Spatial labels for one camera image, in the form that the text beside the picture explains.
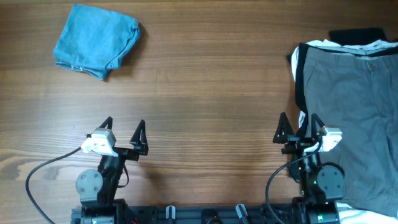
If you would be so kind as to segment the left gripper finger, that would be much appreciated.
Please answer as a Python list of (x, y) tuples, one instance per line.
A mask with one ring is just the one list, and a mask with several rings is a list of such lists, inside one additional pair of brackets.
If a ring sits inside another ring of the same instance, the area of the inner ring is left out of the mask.
[(106, 129), (112, 129), (113, 127), (113, 118), (108, 116), (105, 121), (99, 126), (99, 128), (106, 128)]
[(146, 136), (146, 122), (142, 119), (138, 124), (130, 144), (133, 145), (133, 149), (140, 155), (148, 155), (149, 146)]

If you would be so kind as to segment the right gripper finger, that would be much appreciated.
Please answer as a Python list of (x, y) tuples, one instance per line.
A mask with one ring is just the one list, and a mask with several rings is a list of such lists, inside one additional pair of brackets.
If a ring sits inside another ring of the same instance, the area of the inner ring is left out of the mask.
[(316, 113), (313, 113), (311, 115), (311, 121), (310, 121), (310, 126), (311, 126), (311, 138), (313, 139), (318, 139), (319, 136), (321, 135), (321, 129), (324, 127), (324, 122), (319, 118), (319, 116)]
[(285, 112), (280, 114), (279, 123), (275, 131), (272, 142), (276, 144), (285, 144), (289, 137), (294, 136), (294, 130)]

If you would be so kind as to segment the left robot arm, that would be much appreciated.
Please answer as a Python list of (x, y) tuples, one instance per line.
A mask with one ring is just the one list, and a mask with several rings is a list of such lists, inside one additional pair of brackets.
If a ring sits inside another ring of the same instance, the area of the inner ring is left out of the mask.
[(117, 147), (112, 131), (113, 119), (108, 117), (100, 127), (86, 136), (80, 146), (84, 153), (101, 155), (97, 169), (82, 172), (76, 180), (80, 194), (81, 215), (77, 223), (138, 223), (134, 212), (124, 199), (115, 199), (123, 174), (128, 174), (126, 161), (138, 161), (146, 156), (149, 146), (146, 136), (146, 122), (142, 119), (132, 135), (132, 148)]

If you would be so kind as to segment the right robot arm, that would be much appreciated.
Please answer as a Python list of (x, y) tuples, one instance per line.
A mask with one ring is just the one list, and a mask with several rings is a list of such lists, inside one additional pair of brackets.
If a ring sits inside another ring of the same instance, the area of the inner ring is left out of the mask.
[(285, 112), (280, 114), (273, 142), (283, 144), (282, 154), (290, 155), (291, 161), (279, 167), (266, 185), (266, 202), (273, 178), (288, 169), (291, 178), (301, 186), (302, 195), (294, 197), (286, 208), (269, 211), (276, 223), (339, 223), (336, 201), (343, 197), (345, 172), (332, 162), (322, 162), (320, 153), (329, 152), (342, 140), (338, 127), (327, 126), (317, 114), (311, 115), (311, 136), (294, 133)]

